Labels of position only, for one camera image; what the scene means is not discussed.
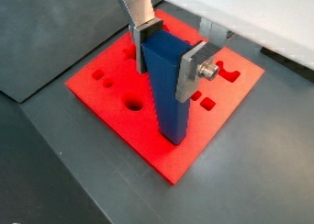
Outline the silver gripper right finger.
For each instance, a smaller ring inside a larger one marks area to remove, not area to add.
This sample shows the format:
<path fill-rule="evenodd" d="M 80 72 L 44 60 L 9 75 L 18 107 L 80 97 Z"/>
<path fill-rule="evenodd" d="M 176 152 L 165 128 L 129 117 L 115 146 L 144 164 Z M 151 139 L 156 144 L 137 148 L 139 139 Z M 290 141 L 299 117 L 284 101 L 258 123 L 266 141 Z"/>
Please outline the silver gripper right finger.
<path fill-rule="evenodd" d="M 180 59 L 175 90 L 175 99 L 180 103 L 184 103 L 196 92 L 201 78 L 208 81 L 215 79 L 219 71 L 213 63 L 215 55 L 236 37 L 232 31 L 205 18 L 200 21 L 199 33 L 208 40 L 199 41 Z"/>

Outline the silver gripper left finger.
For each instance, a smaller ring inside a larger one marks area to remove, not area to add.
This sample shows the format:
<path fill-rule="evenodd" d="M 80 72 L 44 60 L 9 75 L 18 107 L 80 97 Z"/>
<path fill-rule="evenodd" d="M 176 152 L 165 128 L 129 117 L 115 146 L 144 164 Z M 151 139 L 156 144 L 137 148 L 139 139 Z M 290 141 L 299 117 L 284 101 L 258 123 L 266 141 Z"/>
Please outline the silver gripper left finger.
<path fill-rule="evenodd" d="M 163 29 L 163 21 L 156 18 L 151 0 L 117 0 L 128 20 L 128 30 L 136 48 L 136 70 L 145 73 L 141 52 L 143 42 Z"/>

